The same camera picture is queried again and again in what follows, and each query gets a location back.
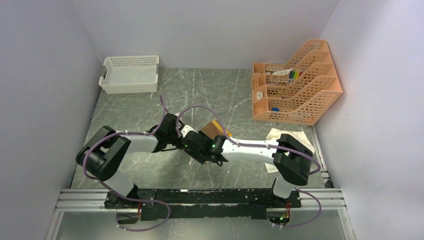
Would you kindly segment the yellow brown bear towel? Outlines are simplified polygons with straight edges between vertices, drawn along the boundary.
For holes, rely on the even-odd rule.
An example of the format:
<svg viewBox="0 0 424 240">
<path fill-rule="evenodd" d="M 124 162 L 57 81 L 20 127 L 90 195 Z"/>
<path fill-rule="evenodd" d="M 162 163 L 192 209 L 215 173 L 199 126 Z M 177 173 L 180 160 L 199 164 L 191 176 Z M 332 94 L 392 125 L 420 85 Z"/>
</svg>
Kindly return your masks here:
<svg viewBox="0 0 424 240">
<path fill-rule="evenodd" d="M 211 140 L 213 140 L 216 136 L 224 136 L 224 131 L 216 119 L 209 121 L 198 131 L 198 133 Z"/>
</svg>

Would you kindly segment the white towel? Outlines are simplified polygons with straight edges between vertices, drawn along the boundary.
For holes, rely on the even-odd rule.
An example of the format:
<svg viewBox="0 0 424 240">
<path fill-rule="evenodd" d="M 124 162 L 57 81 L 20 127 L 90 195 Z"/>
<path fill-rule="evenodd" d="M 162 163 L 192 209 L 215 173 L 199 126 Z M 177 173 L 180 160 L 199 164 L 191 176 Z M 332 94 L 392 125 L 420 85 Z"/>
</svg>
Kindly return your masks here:
<svg viewBox="0 0 424 240">
<path fill-rule="evenodd" d="M 296 140 L 298 140 L 301 144 L 303 144 L 306 148 L 308 148 L 311 151 L 312 156 L 314 155 L 315 148 L 313 147 L 313 145 L 311 144 L 311 142 L 309 141 L 309 139 L 307 138 L 306 134 L 303 131 L 288 131 L 288 130 L 279 130 L 277 128 L 272 128 L 269 131 L 268 135 L 266 136 L 266 140 L 276 141 L 280 138 L 281 134 L 291 135 Z M 268 163 L 265 163 L 264 165 L 265 165 L 267 174 L 274 174 L 278 172 L 278 169 L 275 166 Z"/>
</svg>

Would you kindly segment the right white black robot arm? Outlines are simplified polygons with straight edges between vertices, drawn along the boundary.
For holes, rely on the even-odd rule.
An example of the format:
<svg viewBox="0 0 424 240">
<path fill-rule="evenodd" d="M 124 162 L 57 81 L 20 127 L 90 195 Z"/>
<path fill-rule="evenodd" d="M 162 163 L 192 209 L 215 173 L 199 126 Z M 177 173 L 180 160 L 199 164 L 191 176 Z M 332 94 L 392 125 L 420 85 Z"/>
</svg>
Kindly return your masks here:
<svg viewBox="0 0 424 240">
<path fill-rule="evenodd" d="M 270 193 L 270 202 L 282 207 L 297 186 L 308 184 L 315 150 L 291 133 L 282 133 L 274 140 L 228 140 L 224 135 L 210 138 L 195 130 L 181 133 L 184 151 L 200 164 L 222 166 L 229 161 L 261 162 L 276 167 L 279 175 Z"/>
</svg>

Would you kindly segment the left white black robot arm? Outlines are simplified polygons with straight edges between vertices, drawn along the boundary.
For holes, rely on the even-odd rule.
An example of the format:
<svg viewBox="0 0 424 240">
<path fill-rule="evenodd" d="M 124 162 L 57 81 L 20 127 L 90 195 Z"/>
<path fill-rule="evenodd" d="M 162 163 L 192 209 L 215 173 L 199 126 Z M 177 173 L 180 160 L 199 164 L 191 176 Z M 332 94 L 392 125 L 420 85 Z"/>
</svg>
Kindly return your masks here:
<svg viewBox="0 0 424 240">
<path fill-rule="evenodd" d="M 184 127 L 172 113 L 164 115 L 159 125 L 142 134 L 120 134 L 105 125 L 82 147 L 76 155 L 76 163 L 85 166 L 87 173 L 105 183 L 112 190 L 104 206 L 107 209 L 134 208 L 139 200 L 139 188 L 130 181 L 119 166 L 129 153 L 158 153 L 182 149 L 182 138 L 177 130 Z"/>
</svg>

